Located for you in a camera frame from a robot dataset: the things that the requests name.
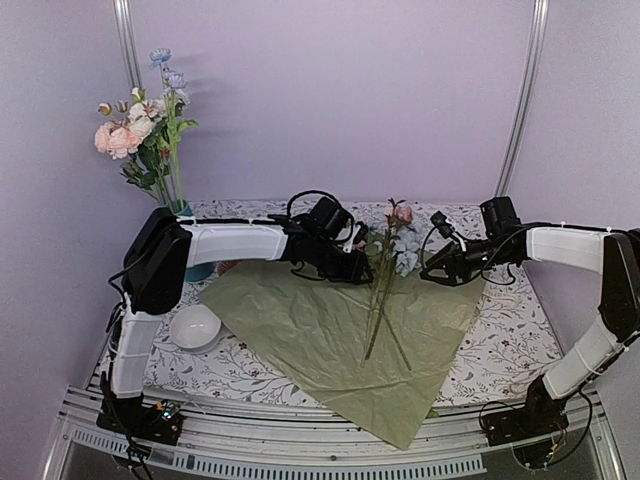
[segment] teal vase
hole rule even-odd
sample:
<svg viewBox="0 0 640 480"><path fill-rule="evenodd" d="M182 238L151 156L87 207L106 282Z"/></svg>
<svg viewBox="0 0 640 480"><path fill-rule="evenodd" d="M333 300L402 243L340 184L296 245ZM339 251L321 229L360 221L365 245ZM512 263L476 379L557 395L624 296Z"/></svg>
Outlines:
<svg viewBox="0 0 640 480"><path fill-rule="evenodd" d="M171 211L176 216L184 216L191 217L193 216L193 210L191 210L191 206L186 200L179 200L171 202ZM195 265L191 268L187 268L187 273L184 276L185 282L189 283L197 283L201 282L205 278L208 278L213 274L215 270L215 265L213 262L201 263L200 265Z"/></svg>

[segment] wall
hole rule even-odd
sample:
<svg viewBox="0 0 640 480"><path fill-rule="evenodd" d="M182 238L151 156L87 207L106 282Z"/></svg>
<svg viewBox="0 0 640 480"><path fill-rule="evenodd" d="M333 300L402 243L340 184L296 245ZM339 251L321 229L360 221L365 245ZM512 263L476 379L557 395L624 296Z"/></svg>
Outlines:
<svg viewBox="0 0 640 480"><path fill-rule="evenodd" d="M640 227L640 3L556 0L509 193L523 220ZM529 267L565 348L594 319L599 278ZM640 478L640 345L599 380L628 478Z"/></svg>
<svg viewBox="0 0 640 480"><path fill-rule="evenodd" d="M145 85L158 91L157 47L191 80L188 197L491 196L532 2L131 3Z"/></svg>
<svg viewBox="0 0 640 480"><path fill-rule="evenodd" d="M0 478L33 480L152 204L93 147L97 104L128 93L112 2L0 2L0 45Z"/></svg>

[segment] vent grille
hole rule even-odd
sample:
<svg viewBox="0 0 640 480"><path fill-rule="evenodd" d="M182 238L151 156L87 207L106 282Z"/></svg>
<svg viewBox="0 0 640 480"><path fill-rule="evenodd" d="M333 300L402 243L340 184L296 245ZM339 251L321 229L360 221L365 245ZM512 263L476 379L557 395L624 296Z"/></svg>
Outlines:
<svg viewBox="0 0 640 480"><path fill-rule="evenodd" d="M127 442L110 433L75 426L75 442L126 457ZM480 455L406 465L372 467L297 467L217 460L204 455L174 452L168 464L147 463L224 480L414 480L459 478L486 472Z"/></svg>

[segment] vase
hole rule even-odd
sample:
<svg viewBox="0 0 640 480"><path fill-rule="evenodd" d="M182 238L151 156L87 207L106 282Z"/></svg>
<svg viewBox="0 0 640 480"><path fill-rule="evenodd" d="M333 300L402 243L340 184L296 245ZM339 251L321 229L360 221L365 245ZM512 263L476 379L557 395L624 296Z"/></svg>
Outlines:
<svg viewBox="0 0 640 480"><path fill-rule="evenodd" d="M165 185L170 185L173 183L172 179L165 178ZM189 205L189 202L182 198L167 198L166 195L162 195L160 192L157 197L158 203L161 207L168 207L171 209L173 214L176 217L191 217L193 216L193 210ZM199 265L195 265L193 267L187 268L187 271L184 276L185 282L189 283L197 283L201 282L205 278L208 278L213 274L215 270L215 264L213 262L201 263Z"/></svg>

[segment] pink rose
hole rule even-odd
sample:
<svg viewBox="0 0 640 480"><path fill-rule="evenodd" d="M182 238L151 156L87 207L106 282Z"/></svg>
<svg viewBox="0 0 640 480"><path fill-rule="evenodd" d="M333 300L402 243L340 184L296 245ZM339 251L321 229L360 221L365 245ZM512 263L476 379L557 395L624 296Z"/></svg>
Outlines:
<svg viewBox="0 0 640 480"><path fill-rule="evenodd" d="M111 122L107 122L104 125L100 125L100 127L98 127L94 143L100 153L106 153L109 149L109 136L111 135L112 128L113 123Z"/></svg>
<svg viewBox="0 0 640 480"><path fill-rule="evenodd" d="M411 207L396 207L396 216L407 225L413 222L413 210L411 210Z"/></svg>
<svg viewBox="0 0 640 480"><path fill-rule="evenodd" d="M108 152L114 160L124 158L129 153L137 152L138 145L141 142L142 140L133 135L127 128L116 128L109 136Z"/></svg>

